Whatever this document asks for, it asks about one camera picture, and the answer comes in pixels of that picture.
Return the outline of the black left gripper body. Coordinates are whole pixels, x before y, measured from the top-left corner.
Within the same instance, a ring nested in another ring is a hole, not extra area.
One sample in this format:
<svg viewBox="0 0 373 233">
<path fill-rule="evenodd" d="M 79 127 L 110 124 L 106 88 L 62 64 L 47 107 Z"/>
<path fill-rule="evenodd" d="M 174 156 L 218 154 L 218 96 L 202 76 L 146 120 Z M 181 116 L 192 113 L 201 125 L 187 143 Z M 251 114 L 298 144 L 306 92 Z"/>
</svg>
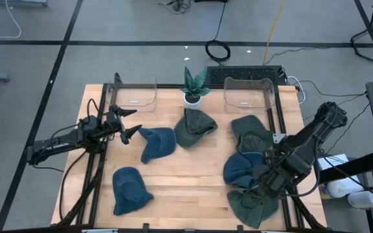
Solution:
<svg viewBox="0 0 373 233">
<path fill-rule="evenodd" d="M 119 132 L 122 127 L 125 128 L 124 124 L 122 123 L 122 116 L 118 116 L 114 113 L 114 105 L 110 105 L 108 108 L 108 112 L 106 113 L 106 124 L 111 126 L 114 132 Z"/>
</svg>

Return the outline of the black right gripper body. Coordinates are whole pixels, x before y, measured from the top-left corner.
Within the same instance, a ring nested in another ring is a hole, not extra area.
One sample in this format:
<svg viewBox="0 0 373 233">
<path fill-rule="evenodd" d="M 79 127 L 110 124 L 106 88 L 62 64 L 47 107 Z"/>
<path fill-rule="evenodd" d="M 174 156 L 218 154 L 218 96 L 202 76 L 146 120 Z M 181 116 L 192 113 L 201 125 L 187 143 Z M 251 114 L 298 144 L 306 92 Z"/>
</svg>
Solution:
<svg viewBox="0 0 373 233">
<path fill-rule="evenodd" d="M 264 152 L 264 159 L 270 167 L 269 173 L 260 183 L 267 184 L 283 195 L 286 187 L 296 187 L 311 172 L 311 151 L 297 150 L 295 153 L 279 154 L 276 150 Z"/>
</svg>

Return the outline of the blue denim baseball cap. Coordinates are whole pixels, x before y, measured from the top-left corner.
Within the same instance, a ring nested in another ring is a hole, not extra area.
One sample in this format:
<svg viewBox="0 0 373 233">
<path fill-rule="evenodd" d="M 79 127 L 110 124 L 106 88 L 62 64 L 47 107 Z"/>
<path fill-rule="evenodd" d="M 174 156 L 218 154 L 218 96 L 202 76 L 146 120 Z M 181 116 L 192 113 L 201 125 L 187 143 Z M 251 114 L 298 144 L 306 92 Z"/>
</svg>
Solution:
<svg viewBox="0 0 373 233">
<path fill-rule="evenodd" d="M 171 155 L 175 151 L 177 142 L 172 128 L 140 128 L 139 133 L 147 141 L 141 155 L 143 164 Z"/>
<path fill-rule="evenodd" d="M 229 185 L 252 188 L 257 184 L 253 177 L 253 168 L 261 164 L 266 164 L 262 153 L 236 152 L 228 158 L 224 165 L 223 180 Z"/>
<path fill-rule="evenodd" d="M 138 169 L 123 167 L 113 174 L 115 206 L 113 214 L 121 216 L 146 206 L 154 196 L 147 191 Z"/>
</svg>

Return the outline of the green baseball cap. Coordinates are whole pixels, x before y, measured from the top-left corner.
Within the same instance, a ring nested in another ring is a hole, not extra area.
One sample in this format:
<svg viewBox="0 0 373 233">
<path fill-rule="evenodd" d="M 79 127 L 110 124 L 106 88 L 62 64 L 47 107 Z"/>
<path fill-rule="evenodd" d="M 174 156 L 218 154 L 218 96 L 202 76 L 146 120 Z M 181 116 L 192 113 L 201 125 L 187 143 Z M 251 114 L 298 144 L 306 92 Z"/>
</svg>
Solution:
<svg viewBox="0 0 373 233">
<path fill-rule="evenodd" d="M 184 149 L 195 146 L 205 135 L 218 129 L 216 121 L 206 113 L 184 108 L 184 115 L 174 127 L 176 142 Z"/>
<path fill-rule="evenodd" d="M 235 188 L 228 192 L 227 199 L 234 215 L 252 228 L 259 228 L 279 208 L 278 199 L 269 197 L 259 188 Z"/>
<path fill-rule="evenodd" d="M 273 146 L 273 133 L 254 115 L 232 120 L 231 129 L 236 139 L 237 152 L 263 153 Z"/>
</svg>

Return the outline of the clear plastic bin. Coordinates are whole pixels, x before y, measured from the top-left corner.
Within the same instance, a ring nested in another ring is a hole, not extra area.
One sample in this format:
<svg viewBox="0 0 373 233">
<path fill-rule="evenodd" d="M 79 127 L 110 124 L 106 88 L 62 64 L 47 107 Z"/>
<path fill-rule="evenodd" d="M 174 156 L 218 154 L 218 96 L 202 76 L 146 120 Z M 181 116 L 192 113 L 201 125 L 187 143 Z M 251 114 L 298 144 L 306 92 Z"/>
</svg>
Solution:
<svg viewBox="0 0 373 233">
<path fill-rule="evenodd" d="M 228 113 L 265 113 L 275 105 L 275 90 L 270 79 L 224 81 L 224 109 Z"/>
<path fill-rule="evenodd" d="M 157 80 L 154 77 L 138 81 L 114 77 L 107 84 L 106 102 L 123 109 L 153 112 L 157 105 Z"/>
</svg>

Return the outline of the white box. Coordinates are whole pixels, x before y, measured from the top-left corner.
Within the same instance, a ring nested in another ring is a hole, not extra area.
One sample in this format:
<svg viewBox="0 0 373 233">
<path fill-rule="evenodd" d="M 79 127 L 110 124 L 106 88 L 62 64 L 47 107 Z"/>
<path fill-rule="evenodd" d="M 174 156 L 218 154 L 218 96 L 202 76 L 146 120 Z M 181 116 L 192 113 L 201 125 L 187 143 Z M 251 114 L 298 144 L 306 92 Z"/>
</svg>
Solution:
<svg viewBox="0 0 373 233">
<path fill-rule="evenodd" d="M 347 163 L 348 161 L 348 157 L 343 153 L 339 155 L 318 158 L 317 165 L 315 167 L 319 171 L 322 171 L 331 168 L 332 166 L 338 166 Z"/>
</svg>

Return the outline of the white paper towel roll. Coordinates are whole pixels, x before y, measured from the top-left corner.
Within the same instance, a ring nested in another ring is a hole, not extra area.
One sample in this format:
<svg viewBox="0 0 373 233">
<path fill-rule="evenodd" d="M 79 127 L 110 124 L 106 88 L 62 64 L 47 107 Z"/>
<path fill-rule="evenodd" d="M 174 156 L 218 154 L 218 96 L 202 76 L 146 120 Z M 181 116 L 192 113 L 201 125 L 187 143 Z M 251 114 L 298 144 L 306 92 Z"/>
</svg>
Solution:
<svg viewBox="0 0 373 233">
<path fill-rule="evenodd" d="M 358 181 L 359 180 L 357 178 L 345 178 L 336 181 L 330 181 L 323 186 L 322 193 L 326 197 L 333 199 L 341 198 L 354 192 L 363 191 L 363 187 L 360 184 L 357 184 Z"/>
<path fill-rule="evenodd" d="M 351 193 L 348 195 L 347 199 L 348 203 L 354 208 L 373 208 L 373 193 L 369 191 Z"/>
</svg>

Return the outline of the snake plant in white pot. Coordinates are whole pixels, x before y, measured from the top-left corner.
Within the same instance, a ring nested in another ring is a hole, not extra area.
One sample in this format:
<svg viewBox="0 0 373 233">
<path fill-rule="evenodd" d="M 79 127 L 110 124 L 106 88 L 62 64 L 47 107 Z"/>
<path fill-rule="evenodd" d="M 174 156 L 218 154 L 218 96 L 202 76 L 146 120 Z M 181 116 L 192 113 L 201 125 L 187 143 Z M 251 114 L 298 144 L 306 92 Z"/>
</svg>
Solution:
<svg viewBox="0 0 373 233">
<path fill-rule="evenodd" d="M 199 109 L 201 98 L 211 92 L 209 87 L 204 87 L 205 78 L 207 76 L 207 67 L 199 71 L 195 77 L 192 76 L 190 70 L 185 67 L 184 70 L 184 87 L 181 91 L 184 93 L 184 104 L 189 109 Z"/>
</svg>

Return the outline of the black desk beam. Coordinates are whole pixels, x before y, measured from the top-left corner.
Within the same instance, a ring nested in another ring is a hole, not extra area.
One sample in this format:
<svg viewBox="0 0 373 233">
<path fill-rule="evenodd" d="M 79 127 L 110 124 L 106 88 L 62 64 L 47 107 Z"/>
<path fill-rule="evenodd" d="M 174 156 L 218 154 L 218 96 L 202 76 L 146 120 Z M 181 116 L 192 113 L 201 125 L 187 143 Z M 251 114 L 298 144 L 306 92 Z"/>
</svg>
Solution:
<svg viewBox="0 0 373 233">
<path fill-rule="evenodd" d="M 324 159 L 331 167 L 320 171 L 320 184 L 348 178 L 353 175 L 358 175 L 373 170 L 373 153 L 337 166 L 331 164 L 328 160 L 329 158 L 330 157 L 325 157 Z"/>
</svg>

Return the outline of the black perforated computer case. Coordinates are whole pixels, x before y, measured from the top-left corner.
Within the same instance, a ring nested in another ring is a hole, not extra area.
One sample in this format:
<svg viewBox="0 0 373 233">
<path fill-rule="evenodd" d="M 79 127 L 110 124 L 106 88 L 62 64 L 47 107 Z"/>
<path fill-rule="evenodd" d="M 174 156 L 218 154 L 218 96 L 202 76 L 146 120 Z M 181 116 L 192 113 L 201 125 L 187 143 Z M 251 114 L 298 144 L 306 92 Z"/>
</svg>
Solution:
<svg viewBox="0 0 373 233">
<path fill-rule="evenodd" d="M 235 80 L 270 79 L 273 84 L 286 85 L 286 73 L 282 66 L 209 66 L 207 67 L 206 85 L 223 85 L 226 78 Z"/>
</svg>

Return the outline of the grey stand base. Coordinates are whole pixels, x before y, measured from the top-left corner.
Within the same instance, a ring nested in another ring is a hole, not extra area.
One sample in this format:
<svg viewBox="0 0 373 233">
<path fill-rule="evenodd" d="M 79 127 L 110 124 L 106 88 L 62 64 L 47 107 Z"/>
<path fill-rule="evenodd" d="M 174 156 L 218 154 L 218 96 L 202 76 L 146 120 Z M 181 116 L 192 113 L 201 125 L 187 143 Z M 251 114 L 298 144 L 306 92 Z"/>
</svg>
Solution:
<svg viewBox="0 0 373 233">
<path fill-rule="evenodd" d="M 0 0 L 0 4 L 4 5 L 41 5 L 42 7 L 48 7 L 48 0 Z"/>
</svg>

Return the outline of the black aluminium frame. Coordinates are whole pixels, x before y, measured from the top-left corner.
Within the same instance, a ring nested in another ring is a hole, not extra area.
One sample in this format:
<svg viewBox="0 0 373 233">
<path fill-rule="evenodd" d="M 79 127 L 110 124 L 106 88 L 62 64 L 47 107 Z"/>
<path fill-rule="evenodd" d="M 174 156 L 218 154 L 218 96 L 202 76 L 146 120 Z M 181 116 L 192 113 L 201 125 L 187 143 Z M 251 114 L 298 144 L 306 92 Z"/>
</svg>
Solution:
<svg viewBox="0 0 373 233">
<path fill-rule="evenodd" d="M 128 128 L 142 124 L 146 128 L 173 128 L 183 115 L 183 93 L 179 87 L 157 88 L 155 109 L 141 111 L 123 118 Z M 297 133 L 304 127 L 296 90 L 293 86 L 278 86 L 287 133 Z M 231 189 L 222 173 L 228 157 L 235 152 L 230 122 L 249 113 L 228 113 L 224 108 L 223 88 L 212 89 L 203 98 L 201 108 L 218 124 L 218 129 L 204 136 L 197 146 L 183 149 L 177 146 L 173 154 L 141 162 L 146 141 L 134 134 L 130 144 L 123 145 L 119 134 L 107 145 L 100 188 L 84 203 L 82 223 L 94 223 L 96 228 L 142 228 L 150 230 L 255 230 L 239 221 L 231 210 L 227 193 Z M 63 211 L 67 213 L 82 193 L 86 170 L 97 169 L 100 155 L 84 155 L 70 170 L 63 193 Z M 144 208 L 123 216 L 114 216 L 115 198 L 112 176 L 122 167 L 138 169 L 147 191 L 154 199 Z"/>
</svg>

